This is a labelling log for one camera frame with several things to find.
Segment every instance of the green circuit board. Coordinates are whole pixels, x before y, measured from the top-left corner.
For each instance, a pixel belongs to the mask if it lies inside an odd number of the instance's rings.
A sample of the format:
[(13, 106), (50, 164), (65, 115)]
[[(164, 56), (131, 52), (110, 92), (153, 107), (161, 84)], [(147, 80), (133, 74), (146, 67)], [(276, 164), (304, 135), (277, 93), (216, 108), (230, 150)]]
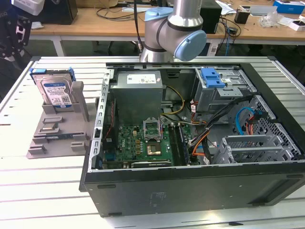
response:
[[(186, 140), (190, 139), (191, 134), (189, 127), (187, 125), (184, 125), (182, 129), (183, 129), (183, 137)], [(150, 130), (148, 134), (156, 134), (156, 131)], [(173, 162), (170, 136), (167, 125), (164, 125), (164, 128), (162, 130), (162, 136), (163, 138), (159, 143), (157, 142), (146, 143), (144, 139), (143, 125), (120, 126), (118, 149), (116, 150), (115, 160), (116, 161), (167, 160)]]

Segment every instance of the floor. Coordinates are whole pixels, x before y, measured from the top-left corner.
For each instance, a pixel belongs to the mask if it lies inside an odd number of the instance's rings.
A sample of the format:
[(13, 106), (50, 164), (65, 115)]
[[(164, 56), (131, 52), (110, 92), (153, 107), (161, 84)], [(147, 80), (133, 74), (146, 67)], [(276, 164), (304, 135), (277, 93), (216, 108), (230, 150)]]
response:
[[(131, 56), (137, 55), (134, 45), (130, 42), (114, 42), (111, 52), (107, 52), (110, 42), (99, 42), (98, 51), (94, 52), (92, 42), (64, 41), (68, 56)], [(234, 44), (228, 48), (228, 56), (275, 56), (278, 61), (301, 83), (305, 82), (305, 46), (280, 45), (246, 45)], [(23, 57), (28, 62), (31, 56), (56, 56), (51, 41), (31, 40)], [(219, 56), (224, 56), (226, 46), (219, 50)], [(10, 90), (22, 69), (17, 69), (13, 63), (0, 59), (0, 101)]]

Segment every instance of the blue cable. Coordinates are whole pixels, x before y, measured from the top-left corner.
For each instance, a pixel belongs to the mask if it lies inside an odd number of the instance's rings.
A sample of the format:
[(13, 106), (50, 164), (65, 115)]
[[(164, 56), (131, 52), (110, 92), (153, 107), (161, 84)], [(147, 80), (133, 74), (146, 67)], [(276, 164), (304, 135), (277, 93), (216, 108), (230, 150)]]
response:
[(225, 50), (225, 56), (227, 56), (228, 54), (228, 50), (229, 50), (229, 46), (230, 46), (230, 33), (229, 33), (229, 28), (227, 27), (227, 30), (228, 30), (228, 38), (227, 38), (227, 49)]
[(240, 124), (239, 124), (239, 115), (243, 110), (249, 110), (254, 114), (254, 110), (250, 107), (243, 107), (239, 112), (237, 112), (236, 118), (235, 118), (235, 123), (236, 123), (236, 127), (237, 127), (237, 130), (240, 133), (240, 135), (244, 135), (244, 132), (242, 131), (242, 128), (240, 127)]

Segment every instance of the motherboard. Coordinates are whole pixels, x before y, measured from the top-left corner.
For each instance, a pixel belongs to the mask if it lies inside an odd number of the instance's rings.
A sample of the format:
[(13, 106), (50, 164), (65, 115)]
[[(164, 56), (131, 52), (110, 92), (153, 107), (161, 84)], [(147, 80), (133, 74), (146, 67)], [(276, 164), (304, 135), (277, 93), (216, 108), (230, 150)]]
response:
[(146, 167), (150, 164), (164, 163), (164, 166), (175, 166), (183, 161), (187, 163), (186, 142), (191, 139), (188, 125), (160, 125), (160, 139), (150, 138), (159, 134), (156, 126), (145, 125), (119, 127), (118, 144), (115, 150), (108, 150), (104, 155), (104, 163), (108, 167)]

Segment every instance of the desk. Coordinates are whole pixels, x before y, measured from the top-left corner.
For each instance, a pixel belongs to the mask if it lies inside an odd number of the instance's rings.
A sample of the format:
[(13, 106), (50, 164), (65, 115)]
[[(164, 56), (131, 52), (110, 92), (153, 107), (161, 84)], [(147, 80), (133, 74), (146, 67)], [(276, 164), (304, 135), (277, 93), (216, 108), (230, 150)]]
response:
[[(273, 2), (267, 0), (254, 0), (248, 2), (245, 0), (234, 0), (231, 6), (237, 9), (240, 5), (272, 5)], [(64, 48), (61, 41), (137, 41), (134, 21), (109, 21), (99, 18), (96, 15), (96, 9), (83, 8), (79, 9), (78, 15), (72, 25), (44, 25), (45, 28), (32, 30), (30, 39), (51, 40), (54, 43), (58, 56), (64, 56)], [(130, 14), (130, 12), (109, 12), (107, 17), (119, 17)], [(284, 14), (289, 18), (298, 18), (296, 14)], [(235, 15), (227, 15), (226, 18), (234, 20)], [(241, 35), (235, 40), (240, 44), (280, 44), (280, 45), (305, 45), (305, 32), (296, 32), (291, 28), (281, 25), (279, 28), (263, 28), (258, 23), (259, 17), (249, 16), (242, 28)], [(139, 22), (139, 33), (144, 41), (145, 25), (142, 20)], [(208, 51), (209, 56), (215, 56), (218, 44), (224, 37), (224, 27), (219, 25), (216, 34), (208, 34), (207, 42), (210, 43)]]
[[(0, 228), (109, 229), (228, 228), (290, 229), (305, 225), (305, 187), (271, 207), (222, 209), (103, 219), (88, 193), (78, 191), (84, 156), (29, 160), (25, 156), (42, 113), (42, 97), (29, 68), (73, 67), (84, 82), (86, 102), (102, 89), (106, 62), (138, 62), (137, 57), (42, 57), (32, 61), (0, 104)], [(305, 88), (277, 61), (267, 57), (200, 57), (194, 62), (250, 63), (305, 128)]]

